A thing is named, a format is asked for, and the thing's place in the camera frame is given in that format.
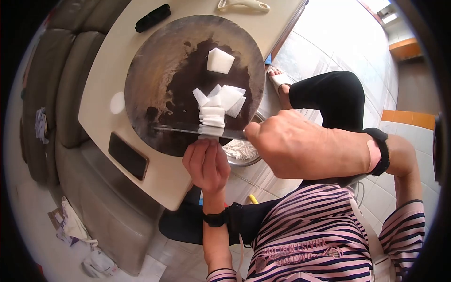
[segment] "sandal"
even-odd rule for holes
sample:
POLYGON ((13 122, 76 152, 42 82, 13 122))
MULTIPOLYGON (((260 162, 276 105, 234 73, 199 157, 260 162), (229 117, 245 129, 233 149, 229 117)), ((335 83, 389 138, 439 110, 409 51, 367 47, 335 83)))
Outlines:
MULTIPOLYGON (((269 74, 269 71, 270 71, 270 70, 273 70, 273 71, 274 71, 274 70, 281 71, 281 70, 278 69, 278 68, 269 66, 269 68, 268 68, 268 70, 267 70, 266 72, 269 74)), ((268 77, 269 77, 269 79, 271 80, 272 85, 274 85, 274 88, 275 88, 276 93, 277 93, 278 96, 280 96, 280 93, 279 93, 279 87, 280 87, 282 84, 287 84, 288 86, 291 87, 291 79, 288 77, 288 75, 287 75, 286 73, 282 73, 282 74, 278 74, 278 75, 268 75, 268 77)))

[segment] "peeler handle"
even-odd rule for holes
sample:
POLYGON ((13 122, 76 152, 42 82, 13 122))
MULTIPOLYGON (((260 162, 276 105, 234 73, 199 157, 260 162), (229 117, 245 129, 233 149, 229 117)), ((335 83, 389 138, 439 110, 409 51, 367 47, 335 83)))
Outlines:
POLYGON ((244 6, 248 6, 249 8, 258 10, 258 11, 262 11, 262 12, 269 12, 269 10, 271 9, 271 7, 265 3, 262 3, 260 1, 256 1, 256 0, 242 0, 242 1, 236 1, 236 2, 232 2, 230 4, 227 4, 223 7, 218 7, 219 10, 223 10, 225 7, 230 7, 230 6, 235 6, 235 5, 244 5, 244 6))

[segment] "left hand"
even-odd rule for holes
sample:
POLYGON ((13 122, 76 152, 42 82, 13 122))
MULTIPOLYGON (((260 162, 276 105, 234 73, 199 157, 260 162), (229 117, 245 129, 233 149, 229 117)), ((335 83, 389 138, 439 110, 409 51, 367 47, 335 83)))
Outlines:
POLYGON ((194 185, 215 194, 229 179, 230 166, 222 146, 214 139, 200 139, 189 145, 182 160, 194 185))

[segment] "round cutting board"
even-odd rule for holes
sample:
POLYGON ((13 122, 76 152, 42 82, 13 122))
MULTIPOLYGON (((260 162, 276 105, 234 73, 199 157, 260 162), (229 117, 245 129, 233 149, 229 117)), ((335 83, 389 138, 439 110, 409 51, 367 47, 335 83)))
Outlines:
POLYGON ((199 124, 192 91, 199 88, 208 95, 217 84, 246 89, 240 114, 225 116, 226 128, 243 130, 260 105, 265 85, 265 65, 256 42, 225 18, 195 15, 175 20, 154 32, 130 64, 124 92, 130 123, 149 146, 181 157, 198 136, 154 130, 150 124, 199 124), (235 57, 228 74, 207 71, 208 52, 216 47, 235 57))

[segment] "leather couch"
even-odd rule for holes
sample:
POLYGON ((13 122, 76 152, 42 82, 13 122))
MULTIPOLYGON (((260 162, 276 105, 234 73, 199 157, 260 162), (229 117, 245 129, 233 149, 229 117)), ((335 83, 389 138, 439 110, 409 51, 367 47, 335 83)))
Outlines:
POLYGON ((65 195, 99 247, 138 275, 160 205, 124 176, 78 123, 89 71, 106 34, 130 0, 64 0, 36 46, 23 96, 21 137, 32 178, 57 203, 65 195), (46 109, 48 144, 35 136, 46 109))

